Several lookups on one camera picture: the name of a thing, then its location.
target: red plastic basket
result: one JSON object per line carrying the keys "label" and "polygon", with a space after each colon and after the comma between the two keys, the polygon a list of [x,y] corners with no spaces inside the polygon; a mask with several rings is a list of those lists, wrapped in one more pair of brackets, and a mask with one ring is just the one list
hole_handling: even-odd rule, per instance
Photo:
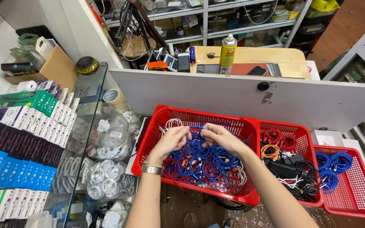
{"label": "red plastic basket", "polygon": [[[182,121],[183,125],[189,126],[205,122],[222,125],[226,129],[236,134],[237,137],[239,137],[241,140],[245,139],[247,141],[247,145],[254,152],[256,152],[258,156],[260,156],[260,122],[257,119],[247,117],[230,117],[158,105],[153,113],[153,117],[144,135],[139,151],[136,154],[136,159],[132,166],[132,173],[134,175],[141,175],[141,166],[143,165],[143,162],[147,159],[150,151],[158,142],[159,135],[161,135],[159,127],[165,128],[165,123],[169,119],[173,118],[178,118]],[[178,185],[183,188],[192,189],[225,199],[231,199],[240,203],[252,206],[258,205],[260,202],[259,195],[250,177],[247,173],[246,175],[246,184],[243,186],[242,190],[235,195],[226,194],[213,189],[198,187],[196,185],[190,185],[184,182],[178,182]],[[175,181],[172,179],[162,177],[161,181],[168,184],[176,185]]]}
{"label": "red plastic basket", "polygon": [[337,175],[339,184],[332,194],[324,194],[323,206],[331,214],[365,218],[365,165],[360,153],[353,148],[313,146],[315,153],[331,155],[348,153],[353,157],[352,168]]}
{"label": "red plastic basket", "polygon": [[[294,136],[297,140],[297,146],[294,152],[301,154],[304,157],[304,160],[312,162],[312,164],[314,164],[317,168],[311,133],[306,127],[285,122],[260,121],[260,130],[265,131],[268,129],[278,129],[282,135]],[[323,191],[321,189],[316,192],[315,198],[316,201],[311,200],[311,202],[305,202],[299,200],[298,202],[304,206],[321,207],[323,205]]]}

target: packing tape roll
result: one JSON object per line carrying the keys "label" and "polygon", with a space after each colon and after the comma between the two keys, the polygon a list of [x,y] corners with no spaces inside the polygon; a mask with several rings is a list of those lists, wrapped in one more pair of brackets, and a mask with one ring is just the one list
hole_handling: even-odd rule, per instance
{"label": "packing tape roll", "polygon": [[132,111],[132,108],[126,101],[125,96],[119,89],[108,90],[103,97],[104,101],[110,104],[120,114],[126,111]]}

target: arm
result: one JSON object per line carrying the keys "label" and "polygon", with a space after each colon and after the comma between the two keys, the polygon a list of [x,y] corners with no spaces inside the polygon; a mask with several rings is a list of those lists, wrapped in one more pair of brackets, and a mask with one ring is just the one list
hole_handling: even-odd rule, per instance
{"label": "arm", "polygon": [[224,127],[207,123],[201,131],[205,146],[219,144],[232,155],[239,157],[256,186],[261,201],[276,227],[318,227],[295,197],[275,178],[246,144]]}
{"label": "arm", "polygon": [[[150,152],[147,163],[162,166],[168,154],[181,149],[187,138],[192,139],[187,126],[168,129]],[[160,187],[160,175],[142,173],[126,228],[160,228]]]}

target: stack of boxes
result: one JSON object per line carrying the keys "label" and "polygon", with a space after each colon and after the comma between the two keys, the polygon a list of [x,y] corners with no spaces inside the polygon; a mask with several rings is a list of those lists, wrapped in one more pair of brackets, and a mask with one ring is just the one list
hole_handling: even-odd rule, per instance
{"label": "stack of boxes", "polygon": [[43,210],[76,116],[46,91],[0,95],[0,221]]}

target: metal watch band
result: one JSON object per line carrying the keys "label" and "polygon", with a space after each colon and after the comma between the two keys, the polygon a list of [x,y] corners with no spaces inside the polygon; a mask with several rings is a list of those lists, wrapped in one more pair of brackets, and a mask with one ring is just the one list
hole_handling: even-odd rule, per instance
{"label": "metal watch band", "polygon": [[141,172],[162,175],[163,168],[161,166],[150,165],[147,164],[147,162],[144,162],[143,166],[141,167]]}

